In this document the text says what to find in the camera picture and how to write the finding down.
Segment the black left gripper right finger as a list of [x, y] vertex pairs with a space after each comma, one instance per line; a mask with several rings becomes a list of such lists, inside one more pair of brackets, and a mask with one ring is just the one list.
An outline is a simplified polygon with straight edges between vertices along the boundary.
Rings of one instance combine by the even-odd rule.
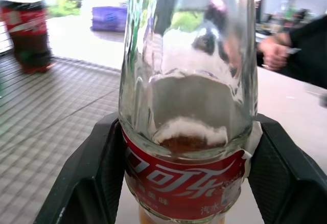
[[326, 174], [277, 121], [256, 120], [263, 134], [248, 181], [264, 223], [326, 223]]

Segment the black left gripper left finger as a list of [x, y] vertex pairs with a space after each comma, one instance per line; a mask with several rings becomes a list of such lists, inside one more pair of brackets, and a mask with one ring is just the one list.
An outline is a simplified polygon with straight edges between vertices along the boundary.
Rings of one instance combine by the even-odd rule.
[[67, 159], [35, 223], [115, 223], [125, 172], [118, 113], [98, 121]]

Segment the person's bare hand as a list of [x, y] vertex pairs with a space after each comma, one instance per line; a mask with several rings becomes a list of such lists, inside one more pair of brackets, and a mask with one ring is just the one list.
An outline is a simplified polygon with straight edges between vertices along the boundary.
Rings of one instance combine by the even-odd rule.
[[264, 68], [278, 71], [285, 67], [291, 46], [290, 35], [286, 32], [276, 33], [263, 39], [259, 43], [258, 50], [263, 53]]

